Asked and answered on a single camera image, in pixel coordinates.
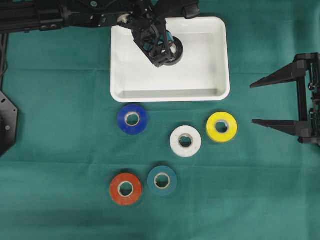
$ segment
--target robotic arm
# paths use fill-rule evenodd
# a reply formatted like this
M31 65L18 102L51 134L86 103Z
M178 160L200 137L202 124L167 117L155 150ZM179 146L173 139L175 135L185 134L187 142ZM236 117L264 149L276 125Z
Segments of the robotic arm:
M167 31L167 17L192 19L199 0L32 0L0 4L0 34L50 31L67 27L121 26L156 67L174 65L183 55L181 41Z

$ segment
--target teal tape roll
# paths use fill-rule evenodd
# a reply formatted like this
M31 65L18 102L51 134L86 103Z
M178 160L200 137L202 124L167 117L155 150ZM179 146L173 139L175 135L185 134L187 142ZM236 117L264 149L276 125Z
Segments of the teal tape roll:
M160 176L165 176L168 179L168 183L165 186L159 186L157 179ZM157 166L152 169L148 175L147 184L150 191L157 196L168 196L177 187L177 175L167 166Z

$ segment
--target black metal frame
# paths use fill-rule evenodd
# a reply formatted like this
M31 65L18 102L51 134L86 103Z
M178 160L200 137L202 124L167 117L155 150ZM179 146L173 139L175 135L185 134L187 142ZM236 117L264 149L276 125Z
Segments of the black metal frame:
M134 42L156 67L176 63L167 38L167 17L195 18L199 0L32 0L0 4L0 34L67 27L131 29ZM146 44L153 44L147 51Z
M312 92L313 108L308 113L306 75L309 71L308 89ZM293 63L262 78L250 87L296 82L299 121L260 120L252 122L267 128L298 136L301 144L320 145L320 54L306 53L295 56Z
M0 34L0 156L16 143L18 123L18 109L2 92L4 73L7 69L8 40L8 34Z

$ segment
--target white tape roll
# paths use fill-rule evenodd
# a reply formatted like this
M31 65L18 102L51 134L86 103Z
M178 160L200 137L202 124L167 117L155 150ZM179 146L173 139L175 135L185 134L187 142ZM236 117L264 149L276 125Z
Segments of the white tape roll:
M189 146L183 146L181 139L189 138L191 144ZM170 146L172 151L182 158L189 158L195 155L201 148L201 136L200 133L191 126L180 126L173 131L170 137Z

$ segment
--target red tape roll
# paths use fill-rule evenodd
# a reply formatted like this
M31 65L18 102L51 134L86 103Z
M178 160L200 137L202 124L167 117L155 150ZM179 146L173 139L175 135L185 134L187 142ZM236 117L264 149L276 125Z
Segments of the red tape roll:
M129 183L132 192L128 196L123 196L120 192L122 184ZM130 173L121 173L117 175L111 182L109 188L112 200L120 206L130 206L139 200L142 194L142 185L139 179Z

